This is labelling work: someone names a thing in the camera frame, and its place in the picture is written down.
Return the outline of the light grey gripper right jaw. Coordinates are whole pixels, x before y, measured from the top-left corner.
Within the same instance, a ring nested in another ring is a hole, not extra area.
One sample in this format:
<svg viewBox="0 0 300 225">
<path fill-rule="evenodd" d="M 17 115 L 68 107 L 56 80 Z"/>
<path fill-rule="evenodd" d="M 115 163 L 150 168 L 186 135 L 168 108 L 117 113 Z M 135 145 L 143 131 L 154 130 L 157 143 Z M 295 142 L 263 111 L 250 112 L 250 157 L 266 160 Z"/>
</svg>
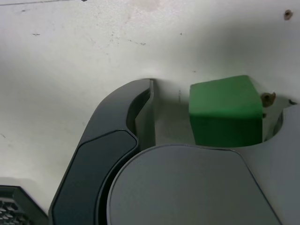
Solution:
<svg viewBox="0 0 300 225">
<path fill-rule="evenodd" d="M 156 146 L 131 158 L 107 199 L 110 225 L 297 225 L 300 107 L 270 140 L 235 149 Z"/>
</svg>

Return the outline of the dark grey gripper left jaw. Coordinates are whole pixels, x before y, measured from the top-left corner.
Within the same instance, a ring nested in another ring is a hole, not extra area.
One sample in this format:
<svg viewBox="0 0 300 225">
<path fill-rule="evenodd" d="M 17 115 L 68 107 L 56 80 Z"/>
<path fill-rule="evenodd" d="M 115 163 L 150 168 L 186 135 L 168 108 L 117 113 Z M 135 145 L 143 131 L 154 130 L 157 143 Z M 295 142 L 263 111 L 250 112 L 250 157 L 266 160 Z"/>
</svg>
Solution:
<svg viewBox="0 0 300 225">
<path fill-rule="evenodd" d="M 140 151 L 135 120 L 152 102 L 153 81 L 129 82 L 92 114 L 49 209 L 52 225 L 105 225 L 109 189 L 121 167 Z"/>
</svg>

